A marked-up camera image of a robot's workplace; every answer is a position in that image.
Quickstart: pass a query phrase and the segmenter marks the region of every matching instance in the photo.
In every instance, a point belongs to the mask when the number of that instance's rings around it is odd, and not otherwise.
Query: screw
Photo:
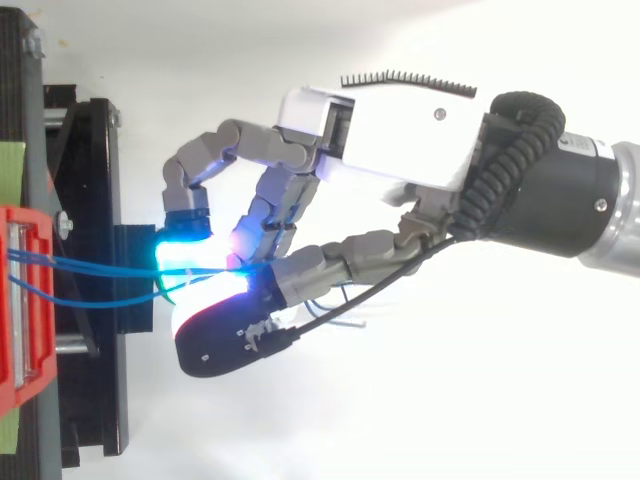
[[[122,127],[122,113],[120,113],[120,110],[111,110],[111,113],[109,114],[109,123],[111,123],[113,128]]]
[[[433,112],[433,116],[436,120],[441,122],[445,118],[447,118],[447,111],[444,108],[436,108],[436,111]]]
[[[73,230],[73,220],[69,220],[67,212],[62,210],[56,215],[56,226],[58,230],[58,236],[62,240],[66,240],[67,238],[69,238],[69,232]]]
[[[24,49],[37,60],[46,56],[44,54],[44,47],[42,44],[42,30],[39,28],[32,28],[27,32],[27,36],[24,39]]]
[[[607,201],[604,198],[600,198],[596,200],[596,203],[593,205],[593,208],[596,209],[596,212],[606,212],[608,208]]]

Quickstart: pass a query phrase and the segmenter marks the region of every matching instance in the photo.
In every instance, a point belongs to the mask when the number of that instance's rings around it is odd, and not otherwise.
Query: red frame
[[[27,231],[27,250],[53,254],[51,218],[36,210],[0,207],[0,416],[40,393],[57,374],[56,333],[53,303],[29,293],[29,342],[35,375],[16,389],[13,374],[13,335],[9,311],[9,261],[7,224],[32,225]],[[27,267],[27,281],[53,295],[53,269]]]

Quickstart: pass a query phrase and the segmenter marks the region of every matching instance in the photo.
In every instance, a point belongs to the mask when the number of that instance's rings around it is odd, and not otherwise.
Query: glowing blue light
[[[210,236],[195,241],[163,241],[156,246],[156,262],[159,270],[182,268],[226,268],[229,244],[221,237]],[[187,275],[163,275],[160,283],[165,289],[188,282]],[[185,288],[168,294],[173,303],[187,296]]]
[[[222,237],[211,236],[196,241],[163,241],[156,246],[158,269],[226,268],[231,248]],[[167,289],[189,281],[187,275],[163,275],[162,286]],[[168,294],[175,303],[171,317],[173,335],[196,313],[227,298],[246,293],[249,282],[239,272],[222,272],[207,280],[189,284]]]

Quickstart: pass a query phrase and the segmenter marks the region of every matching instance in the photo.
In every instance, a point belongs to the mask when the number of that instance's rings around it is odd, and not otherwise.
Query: white wall
[[[122,110],[127,222],[162,222],[161,166],[182,143],[229,117],[271,124],[288,88],[344,73],[430,73],[478,85],[487,105],[528,89],[570,131],[640,141],[635,2],[14,3],[48,33],[48,82]],[[259,174],[211,182],[219,230]],[[399,214],[324,189],[297,246]],[[638,288],[576,261],[457,246],[368,308],[367,329],[326,327],[211,380],[181,373],[159,301],[155,332],[127,339],[129,448],[85,449],[65,478],[639,478]]]

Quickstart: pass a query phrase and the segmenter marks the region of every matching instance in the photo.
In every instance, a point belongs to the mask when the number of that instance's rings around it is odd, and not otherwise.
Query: green tape
[[[0,142],[0,205],[20,205],[24,151],[24,142]],[[15,455],[19,425],[19,408],[0,418],[0,454]]]
[[[18,448],[20,409],[14,408],[0,418],[0,455],[15,455]]]
[[[0,142],[0,205],[20,205],[24,142]]]

